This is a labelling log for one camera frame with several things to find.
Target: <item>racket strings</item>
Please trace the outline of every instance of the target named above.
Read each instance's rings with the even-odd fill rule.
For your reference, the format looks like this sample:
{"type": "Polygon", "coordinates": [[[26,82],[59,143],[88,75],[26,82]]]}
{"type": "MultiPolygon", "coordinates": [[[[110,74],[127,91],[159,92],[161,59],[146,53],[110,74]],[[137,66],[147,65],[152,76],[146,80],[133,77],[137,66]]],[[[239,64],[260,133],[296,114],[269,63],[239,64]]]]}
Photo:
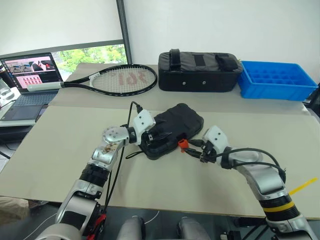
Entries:
{"type": "Polygon", "coordinates": [[[90,86],[114,93],[129,93],[145,89],[154,81],[155,75],[153,72],[135,66],[102,73],[90,81],[90,86]]]}

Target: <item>black zippered case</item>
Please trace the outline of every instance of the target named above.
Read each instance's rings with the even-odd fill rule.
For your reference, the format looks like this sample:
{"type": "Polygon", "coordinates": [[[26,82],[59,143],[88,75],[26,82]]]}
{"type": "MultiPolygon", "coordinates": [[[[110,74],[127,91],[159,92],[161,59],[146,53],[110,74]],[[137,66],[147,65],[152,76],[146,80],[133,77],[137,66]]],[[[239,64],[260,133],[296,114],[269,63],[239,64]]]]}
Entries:
{"type": "Polygon", "coordinates": [[[159,88],[177,92],[228,92],[243,68],[236,56],[216,52],[180,52],[159,56],[159,88]]]}
{"type": "Polygon", "coordinates": [[[154,117],[156,125],[141,136],[140,149],[151,160],[170,153],[182,139],[191,139],[204,126],[204,119],[185,103],[154,117]]]}

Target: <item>racket handle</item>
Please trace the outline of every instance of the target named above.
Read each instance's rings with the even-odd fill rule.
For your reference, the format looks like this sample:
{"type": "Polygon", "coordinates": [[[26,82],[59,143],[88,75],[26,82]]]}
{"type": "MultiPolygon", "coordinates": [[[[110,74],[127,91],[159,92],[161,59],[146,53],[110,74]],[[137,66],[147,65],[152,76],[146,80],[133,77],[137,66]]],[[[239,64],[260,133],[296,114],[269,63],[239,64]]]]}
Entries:
{"type": "Polygon", "coordinates": [[[26,87],[26,89],[28,89],[29,92],[35,92],[35,91],[41,91],[41,90],[61,89],[63,84],[64,84],[63,81],[47,82],[47,83],[28,85],[26,87]]]}

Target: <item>black tool case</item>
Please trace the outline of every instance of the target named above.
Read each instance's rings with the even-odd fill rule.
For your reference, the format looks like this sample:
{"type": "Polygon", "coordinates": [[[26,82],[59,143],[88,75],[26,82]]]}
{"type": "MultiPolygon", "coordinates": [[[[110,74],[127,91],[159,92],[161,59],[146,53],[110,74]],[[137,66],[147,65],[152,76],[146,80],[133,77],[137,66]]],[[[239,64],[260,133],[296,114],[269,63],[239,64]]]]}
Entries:
{"type": "Polygon", "coordinates": [[[230,53],[171,49],[159,56],[159,88],[177,92],[228,92],[242,71],[241,63],[230,53]]]}
{"type": "Polygon", "coordinates": [[[151,160],[170,153],[182,139],[191,139],[204,126],[204,119],[187,104],[179,103],[154,117],[156,125],[141,136],[139,147],[151,160]]]}

